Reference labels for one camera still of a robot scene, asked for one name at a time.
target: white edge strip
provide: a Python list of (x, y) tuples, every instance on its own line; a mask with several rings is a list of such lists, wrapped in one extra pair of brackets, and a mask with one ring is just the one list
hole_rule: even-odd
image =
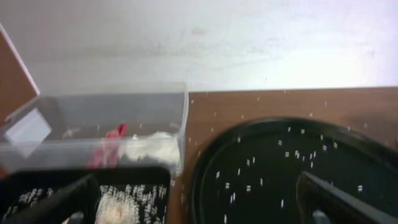
[(1, 23), (0, 23), (0, 32), (4, 36), (7, 44), (10, 46), (10, 48), (12, 50), (12, 53), (14, 53), (15, 58), (19, 62), (19, 65), (21, 65), (22, 69), (24, 70), (25, 75), (26, 75), (27, 79), (30, 81), (30, 84), (32, 85), (32, 87), (35, 90), (36, 94), (39, 95), (40, 94), (39, 88), (37, 88), (37, 85), (36, 85), (35, 81), (33, 80), (32, 76), (30, 75), (29, 71), (27, 70), (27, 67), (25, 66), (24, 62), (22, 61), (21, 57), (19, 56), (19, 54), (17, 52), (17, 49), (15, 48), (14, 44), (12, 44), (10, 37), (8, 36), (6, 30), (3, 28)]

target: white sticker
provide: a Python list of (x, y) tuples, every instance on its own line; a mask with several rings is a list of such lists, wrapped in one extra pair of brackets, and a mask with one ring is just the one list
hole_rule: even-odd
[(49, 124), (35, 108), (6, 131), (6, 138), (12, 145), (31, 142), (29, 146), (18, 147), (28, 157), (50, 133)]

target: red cloth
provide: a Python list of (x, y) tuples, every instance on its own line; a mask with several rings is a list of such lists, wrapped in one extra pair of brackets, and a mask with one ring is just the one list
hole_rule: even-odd
[[(103, 139), (120, 139), (124, 136), (126, 128), (127, 124), (123, 123), (114, 130), (108, 131)], [(106, 144), (105, 142), (102, 142), (102, 140), (101, 145), (94, 149), (91, 161), (87, 163), (87, 168), (95, 169), (99, 168), (101, 165), (104, 167), (116, 167), (116, 164), (118, 163), (119, 144)]]

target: white wall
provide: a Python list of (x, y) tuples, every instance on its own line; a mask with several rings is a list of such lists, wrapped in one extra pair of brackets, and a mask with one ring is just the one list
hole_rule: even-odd
[(41, 91), (398, 86), (396, 0), (1, 0)]

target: brown tabletop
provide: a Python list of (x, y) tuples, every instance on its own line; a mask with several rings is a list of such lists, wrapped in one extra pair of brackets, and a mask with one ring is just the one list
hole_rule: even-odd
[(189, 223), (190, 179), (200, 153), (245, 121), (271, 116), (326, 121), (398, 149), (398, 88), (190, 93), (189, 99), (185, 169), (175, 179), (167, 209), (171, 224)]

